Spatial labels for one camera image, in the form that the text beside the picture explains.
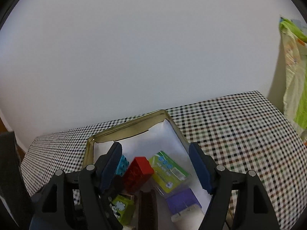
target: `green plastic bag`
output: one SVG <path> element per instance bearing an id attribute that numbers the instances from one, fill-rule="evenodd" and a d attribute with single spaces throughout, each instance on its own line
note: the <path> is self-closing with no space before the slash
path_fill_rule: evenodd
<path id="1" fill-rule="evenodd" d="M 307 145 L 307 36 L 285 18 L 280 19 L 279 30 L 286 61 L 284 116 Z"/>

